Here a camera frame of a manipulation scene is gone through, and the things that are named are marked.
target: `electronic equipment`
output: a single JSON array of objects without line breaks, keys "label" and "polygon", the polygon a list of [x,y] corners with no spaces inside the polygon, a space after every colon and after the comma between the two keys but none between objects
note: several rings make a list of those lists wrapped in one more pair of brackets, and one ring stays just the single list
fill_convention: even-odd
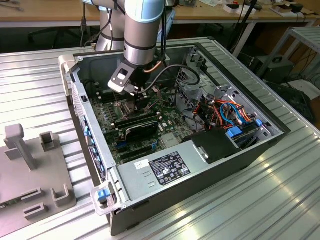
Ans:
[{"label": "electronic equipment", "polygon": [[272,82],[267,82],[266,84],[310,123],[313,124],[315,122],[315,117],[310,107],[311,100],[303,91]]},{"label": "electronic equipment", "polygon": [[300,13],[304,6],[300,3],[290,4],[291,12],[294,14]]},{"label": "electronic equipment", "polygon": [[135,105],[108,87],[122,51],[68,56],[73,67],[62,71],[101,184],[91,191],[94,208],[113,236],[248,167],[290,132],[201,45],[166,54],[170,66],[192,71],[171,68]]},{"label": "electronic equipment", "polygon": [[[257,74],[267,59],[268,56],[255,57],[250,63],[249,69],[254,74]],[[281,55],[277,55],[265,70],[264,74],[261,76],[261,79],[275,84],[282,84],[285,82],[285,78],[291,73],[294,67],[295,64],[293,62]]]}]

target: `aluminum table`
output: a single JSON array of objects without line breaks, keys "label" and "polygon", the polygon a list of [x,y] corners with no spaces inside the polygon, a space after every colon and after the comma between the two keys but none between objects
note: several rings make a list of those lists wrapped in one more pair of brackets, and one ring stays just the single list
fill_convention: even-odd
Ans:
[{"label": "aluminum table", "polygon": [[[299,43],[307,45],[310,49],[315,51],[317,54],[320,54],[320,27],[289,27],[278,44],[274,47],[271,54],[261,66],[260,70],[257,73],[257,76],[261,77],[266,69],[268,68],[269,64],[273,61],[277,53],[283,47],[283,45],[287,42],[289,37],[294,37],[295,41],[290,46],[290,48],[284,54],[286,59],[289,59],[292,53],[294,52],[295,48],[298,46]],[[311,71],[316,71],[320,68],[320,63],[318,63]]]},{"label": "aluminum table", "polygon": [[[21,123],[25,137],[59,134],[77,205],[3,239],[319,239],[320,132],[277,96],[219,43],[208,38],[168,41],[202,44],[229,69],[291,133],[248,168],[157,216],[111,237],[107,218],[95,214],[93,187],[68,110],[58,56],[71,48],[0,55],[0,143],[3,127]],[[212,66],[221,84],[226,80]]]}]

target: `blue connector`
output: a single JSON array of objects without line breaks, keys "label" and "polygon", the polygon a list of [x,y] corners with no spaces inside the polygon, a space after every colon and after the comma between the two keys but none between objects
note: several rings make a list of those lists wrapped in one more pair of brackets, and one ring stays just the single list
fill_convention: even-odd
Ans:
[{"label": "blue connector", "polygon": [[234,127],[228,128],[228,131],[226,133],[230,136],[230,138],[233,138],[239,134],[242,134],[242,131],[240,130],[239,127],[234,126]]},{"label": "blue connector", "polygon": [[89,128],[88,128],[88,126],[86,126],[84,128],[84,132],[83,132],[85,137],[88,136],[88,132],[89,132]]},{"label": "blue connector", "polygon": [[260,127],[262,125],[262,121],[260,119],[255,120],[255,123]]},{"label": "blue connector", "polygon": [[103,203],[111,196],[110,190],[105,188],[98,191],[98,201]]}]

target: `metal frame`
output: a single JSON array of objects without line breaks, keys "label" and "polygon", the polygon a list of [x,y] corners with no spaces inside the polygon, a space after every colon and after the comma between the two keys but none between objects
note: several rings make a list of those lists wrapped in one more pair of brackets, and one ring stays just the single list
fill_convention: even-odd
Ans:
[{"label": "metal frame", "polygon": [[258,77],[262,77],[266,69],[268,68],[269,64],[275,58],[276,54],[280,51],[283,45],[287,42],[289,37],[294,37],[295,41],[291,45],[291,47],[287,50],[284,54],[285,57],[290,57],[295,48],[298,46],[299,43],[307,45],[309,48],[320,53],[320,28],[319,27],[290,27],[286,30],[283,37],[277,43],[277,45],[272,50],[271,54],[269,55],[268,59],[264,62],[262,67],[257,73]]}]

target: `power supply label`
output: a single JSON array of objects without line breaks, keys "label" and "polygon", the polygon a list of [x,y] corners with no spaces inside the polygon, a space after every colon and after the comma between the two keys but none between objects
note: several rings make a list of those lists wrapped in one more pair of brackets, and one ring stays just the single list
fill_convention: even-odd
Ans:
[{"label": "power supply label", "polygon": [[162,186],[191,173],[177,151],[156,160],[149,161],[149,165]]}]

